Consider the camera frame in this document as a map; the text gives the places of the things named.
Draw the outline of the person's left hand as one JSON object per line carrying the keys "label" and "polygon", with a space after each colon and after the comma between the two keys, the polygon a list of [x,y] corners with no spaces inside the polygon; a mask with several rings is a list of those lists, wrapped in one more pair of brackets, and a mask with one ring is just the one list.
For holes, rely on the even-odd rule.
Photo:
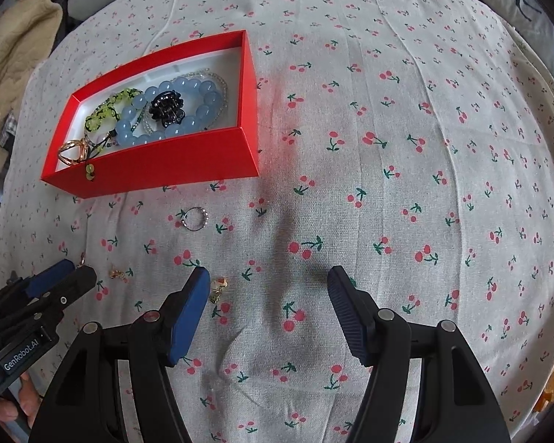
{"label": "person's left hand", "polygon": [[[18,391],[18,406],[20,406],[21,411],[25,413],[28,426],[33,427],[42,403],[42,396],[39,394],[37,388],[35,388],[32,377],[28,372],[21,374],[20,382],[21,389]],[[14,422],[18,416],[20,416],[20,412],[18,412],[17,406],[10,400],[0,397],[1,425]]]}

